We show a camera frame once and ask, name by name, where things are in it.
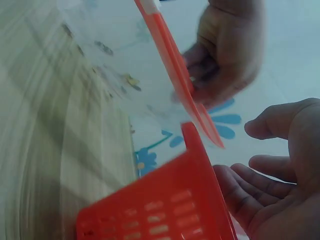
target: red toy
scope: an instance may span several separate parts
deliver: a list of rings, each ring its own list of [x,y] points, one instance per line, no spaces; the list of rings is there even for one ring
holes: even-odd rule
[[[217,178],[192,123],[186,152],[83,209],[77,240],[236,240]]]

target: open palm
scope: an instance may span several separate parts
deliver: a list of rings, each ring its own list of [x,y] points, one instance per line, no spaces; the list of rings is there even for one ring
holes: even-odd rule
[[[231,214],[253,240],[320,239],[320,100],[269,107],[245,130],[260,140],[288,139],[290,157],[254,156],[256,171],[214,166]]]

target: wooden table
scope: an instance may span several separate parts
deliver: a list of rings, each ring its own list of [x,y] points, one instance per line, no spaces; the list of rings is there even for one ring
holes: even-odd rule
[[[0,2],[0,239],[74,239],[78,211],[134,181],[130,123],[55,0]]]

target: blue flower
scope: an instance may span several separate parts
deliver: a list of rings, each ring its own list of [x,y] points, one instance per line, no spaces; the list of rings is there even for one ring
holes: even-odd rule
[[[238,125],[242,121],[241,116],[239,116],[238,114],[225,114],[225,115],[218,115],[218,116],[212,116],[212,115],[223,109],[229,108],[234,103],[235,103],[235,99],[232,98],[227,102],[225,102],[224,104],[214,107],[213,109],[208,111],[208,113],[211,115],[212,121],[215,123],[215,127],[219,132],[219,135],[225,139],[234,139],[236,137],[236,133],[230,127],[221,125],[221,124]]]
[[[214,107],[213,109],[209,110],[208,113],[211,116],[212,121],[215,123],[215,127],[219,133],[219,135],[224,139],[234,139],[236,137],[235,131],[233,131],[230,127],[227,125],[239,125],[242,121],[241,116],[238,114],[223,114],[223,115],[215,115],[215,113],[218,113],[224,109],[229,108],[235,103],[235,99],[230,99],[224,104],[221,104],[217,107]],[[168,131],[162,131],[162,135],[164,136],[172,136],[173,134]],[[175,136],[173,137],[170,142],[169,146],[171,148],[175,148],[179,146],[181,143],[183,143],[184,138],[182,136]]]
[[[156,163],[157,154],[149,153],[147,147],[141,148],[140,151],[135,153],[136,167],[139,177],[152,172],[157,167]]]

